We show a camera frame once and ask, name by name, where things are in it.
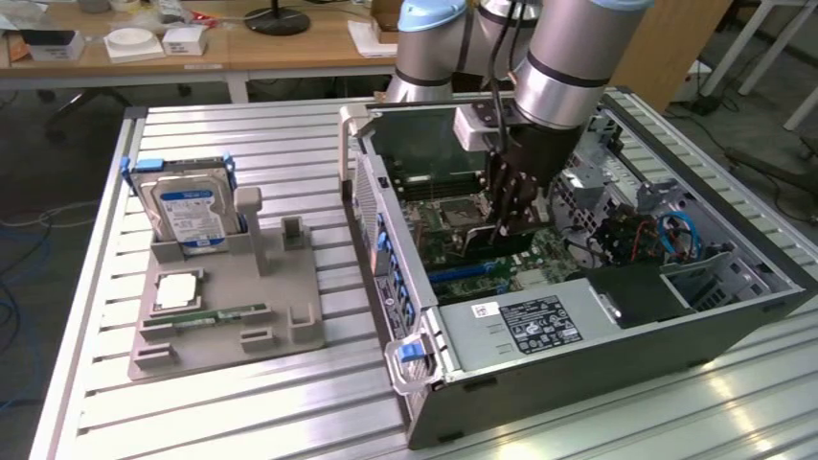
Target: hard drive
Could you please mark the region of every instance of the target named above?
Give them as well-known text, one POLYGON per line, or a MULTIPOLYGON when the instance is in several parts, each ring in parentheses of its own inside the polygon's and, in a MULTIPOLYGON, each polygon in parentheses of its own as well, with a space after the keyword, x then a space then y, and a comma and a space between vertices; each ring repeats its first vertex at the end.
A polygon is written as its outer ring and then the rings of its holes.
POLYGON ((189 256, 227 250, 227 235, 243 231, 235 212, 234 163, 229 155, 147 159, 122 173, 151 220, 157 242, 179 242, 189 256))

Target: robotic arm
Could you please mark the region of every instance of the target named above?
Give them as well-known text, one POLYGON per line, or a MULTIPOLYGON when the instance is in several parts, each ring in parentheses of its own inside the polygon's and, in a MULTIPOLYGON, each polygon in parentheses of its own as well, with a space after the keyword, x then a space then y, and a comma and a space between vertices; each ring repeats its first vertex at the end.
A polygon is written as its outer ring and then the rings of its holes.
POLYGON ((534 202, 552 193, 652 4, 482 0, 472 12, 466 0, 405 1, 386 99, 398 103, 451 97, 454 72, 485 75, 494 86, 493 102, 460 108, 455 121, 465 149, 488 152, 482 181, 496 224, 489 243, 541 225, 534 202), (505 75, 516 83, 508 102, 497 90, 497 78, 505 75))

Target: wooden desk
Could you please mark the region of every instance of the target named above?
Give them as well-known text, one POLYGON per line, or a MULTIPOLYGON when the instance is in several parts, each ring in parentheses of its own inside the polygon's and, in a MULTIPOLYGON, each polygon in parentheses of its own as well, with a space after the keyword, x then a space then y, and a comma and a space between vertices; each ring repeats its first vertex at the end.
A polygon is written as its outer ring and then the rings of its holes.
MULTIPOLYGON (((219 17, 241 17, 270 3, 242 0, 186 2, 197 12, 219 17)), ((75 3, 54 3, 49 15, 63 28, 93 37, 77 62, 36 62, 30 57, 8 61, 6 39, 0 43, 0 89, 51 89, 97 86, 130 86, 162 83, 223 81, 234 103, 249 101, 247 81, 278 78, 345 77, 389 75, 394 59, 366 59, 355 51, 347 21, 357 16, 335 9, 315 7, 303 1, 289 5, 305 8, 313 27, 295 36, 267 36, 250 31, 242 22, 207 31, 207 51, 201 57, 161 59, 111 64, 103 36, 111 23, 130 15, 109 11, 87 14, 75 3)), ((345 10, 367 14, 362 7, 345 10)))

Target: white sticker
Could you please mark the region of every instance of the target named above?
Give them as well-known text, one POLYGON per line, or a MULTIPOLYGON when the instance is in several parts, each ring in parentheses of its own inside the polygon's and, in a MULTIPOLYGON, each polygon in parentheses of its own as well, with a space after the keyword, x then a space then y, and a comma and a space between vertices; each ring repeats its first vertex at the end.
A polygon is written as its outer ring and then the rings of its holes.
POLYGON ((222 69, 222 64, 186 64, 185 70, 211 70, 222 69))
POLYGON ((217 197, 210 190, 162 194, 170 228, 183 245, 203 247, 226 238, 221 216, 211 211, 217 197))
POLYGON ((501 314, 501 304, 498 302, 489 302, 488 304, 477 304, 472 306, 476 318, 484 318, 486 316, 494 316, 501 314))

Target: warning label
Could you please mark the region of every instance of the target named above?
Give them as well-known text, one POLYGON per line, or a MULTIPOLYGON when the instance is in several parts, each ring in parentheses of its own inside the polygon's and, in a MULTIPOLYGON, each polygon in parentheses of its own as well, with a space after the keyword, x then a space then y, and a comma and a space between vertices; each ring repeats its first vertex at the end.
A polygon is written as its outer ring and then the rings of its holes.
POLYGON ((584 339, 557 295, 501 307, 501 314, 526 355, 584 339))

